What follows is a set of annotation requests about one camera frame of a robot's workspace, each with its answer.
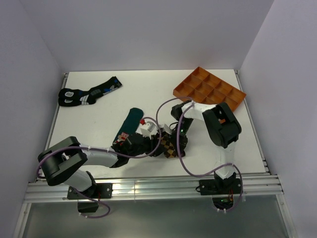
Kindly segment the brown argyle sock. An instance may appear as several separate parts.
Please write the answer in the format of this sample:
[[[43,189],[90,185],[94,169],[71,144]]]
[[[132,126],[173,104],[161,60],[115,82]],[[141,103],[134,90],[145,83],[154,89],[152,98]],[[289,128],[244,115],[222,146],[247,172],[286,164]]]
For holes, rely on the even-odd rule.
[[[165,139],[163,141],[163,145],[167,148],[167,158],[168,159],[172,159],[172,158],[178,158],[178,157],[173,157],[172,153],[173,153],[173,146],[170,144],[170,136],[171,135],[167,135],[167,139]]]

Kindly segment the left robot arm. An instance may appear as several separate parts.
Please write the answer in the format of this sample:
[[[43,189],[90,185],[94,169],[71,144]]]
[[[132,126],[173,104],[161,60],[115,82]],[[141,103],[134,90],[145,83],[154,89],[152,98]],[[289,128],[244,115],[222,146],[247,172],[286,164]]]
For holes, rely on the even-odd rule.
[[[109,148],[88,148],[70,136],[39,154],[38,161],[49,186],[64,183],[85,198],[91,198],[96,194],[97,184],[90,172],[80,169],[83,165],[114,169],[126,165],[131,158],[143,154],[156,157],[165,151],[159,134],[145,137],[133,133],[116,140]]]

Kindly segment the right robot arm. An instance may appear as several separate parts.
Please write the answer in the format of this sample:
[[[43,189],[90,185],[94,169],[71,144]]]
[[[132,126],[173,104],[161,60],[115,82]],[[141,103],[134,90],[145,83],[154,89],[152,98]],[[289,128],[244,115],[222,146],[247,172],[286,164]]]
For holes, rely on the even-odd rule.
[[[178,121],[176,127],[176,144],[180,163],[187,174],[202,178],[214,174],[214,187],[219,193],[226,193],[237,180],[237,168],[234,165],[235,144],[239,139],[242,128],[237,118],[227,103],[202,104],[194,101],[186,101],[175,105],[171,109],[171,115]],[[181,139],[192,124],[193,120],[205,123],[208,135],[212,143],[218,148],[216,168],[205,174],[195,175],[191,173],[182,160],[185,146]]]

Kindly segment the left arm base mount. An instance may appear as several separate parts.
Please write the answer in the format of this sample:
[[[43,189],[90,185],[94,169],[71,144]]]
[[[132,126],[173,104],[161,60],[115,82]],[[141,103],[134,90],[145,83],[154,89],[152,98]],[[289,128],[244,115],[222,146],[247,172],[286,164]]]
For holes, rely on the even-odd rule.
[[[112,196],[112,183],[97,183],[85,191],[78,191],[73,187],[68,188],[67,199],[78,200],[77,210],[81,214],[93,214],[101,207],[102,199],[110,199]]]

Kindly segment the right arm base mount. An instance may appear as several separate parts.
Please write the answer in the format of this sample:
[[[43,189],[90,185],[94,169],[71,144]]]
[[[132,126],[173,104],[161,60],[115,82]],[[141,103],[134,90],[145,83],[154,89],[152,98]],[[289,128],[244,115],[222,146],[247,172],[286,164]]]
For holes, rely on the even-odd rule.
[[[242,200],[242,185],[239,178],[233,179],[201,179],[195,188],[201,196],[212,196],[216,210],[227,212]]]

